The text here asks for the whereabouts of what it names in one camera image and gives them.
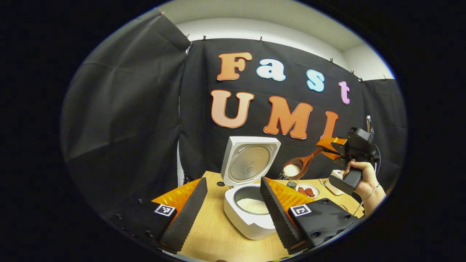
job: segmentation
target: rice cooker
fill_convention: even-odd
[[[260,184],[253,183],[267,174],[279,148],[280,142],[276,138],[230,137],[225,150],[221,176],[230,189],[225,192],[223,209],[231,223],[252,240],[276,232],[268,210],[263,208]],[[246,208],[245,201],[255,201],[256,204],[261,201],[263,205],[254,210]]]

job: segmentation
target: hand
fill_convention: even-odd
[[[356,187],[354,192],[356,192],[364,200],[374,191],[378,185],[376,172],[370,163],[355,161],[355,159],[352,159],[348,163],[348,167],[346,168],[345,173],[343,173],[343,178],[350,172],[351,167],[363,171],[363,178],[361,179],[361,182]]]

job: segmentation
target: small plate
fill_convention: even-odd
[[[306,190],[306,188],[312,189],[312,192],[314,193],[315,197],[307,196],[309,198],[316,199],[320,195],[320,190],[316,186],[313,186],[311,184],[298,184],[296,185],[295,190],[298,191],[300,187],[302,187],[304,190]]]

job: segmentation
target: ceiling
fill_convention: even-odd
[[[293,0],[173,0],[157,7],[175,25],[209,18],[246,18],[292,28],[340,52],[364,41],[330,17]]]

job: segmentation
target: wooden spoon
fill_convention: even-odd
[[[293,158],[291,159],[290,161],[288,161],[284,166],[283,166],[283,169],[285,169],[285,167],[287,165],[296,165],[298,166],[301,171],[293,176],[293,177],[287,177],[289,180],[298,180],[300,178],[302,178],[304,176],[304,174],[306,173],[306,171],[308,170],[308,167],[309,167],[309,164],[311,163],[312,159],[314,159],[314,157],[316,155],[318,155],[320,152],[323,151],[323,148],[321,147],[317,147],[317,149],[314,151],[314,153],[306,156],[306,157],[303,157],[303,158]]]

